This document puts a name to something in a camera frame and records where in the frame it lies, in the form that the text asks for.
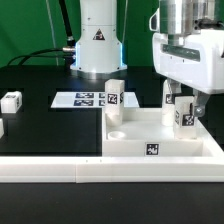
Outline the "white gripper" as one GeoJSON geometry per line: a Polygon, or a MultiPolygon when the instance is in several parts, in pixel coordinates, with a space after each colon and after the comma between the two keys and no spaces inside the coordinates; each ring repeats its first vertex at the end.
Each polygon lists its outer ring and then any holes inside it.
{"type": "Polygon", "coordinates": [[[208,94],[224,93],[224,31],[203,29],[187,36],[183,47],[172,46],[166,34],[155,33],[152,43],[155,70],[170,78],[172,99],[181,95],[180,83],[196,89],[193,112],[203,117],[208,94]]]}

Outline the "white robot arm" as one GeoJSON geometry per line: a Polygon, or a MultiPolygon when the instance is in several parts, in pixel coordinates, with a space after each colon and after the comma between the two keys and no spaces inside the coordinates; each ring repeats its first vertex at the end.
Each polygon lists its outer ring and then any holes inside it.
{"type": "MultiPolygon", "coordinates": [[[[224,93],[224,23],[218,0],[158,0],[149,20],[157,73],[168,78],[173,94],[194,89],[193,114],[204,115],[210,95],[224,93]]],[[[116,36],[116,0],[80,0],[81,38],[71,69],[89,78],[109,76],[127,66],[116,36]]]]}

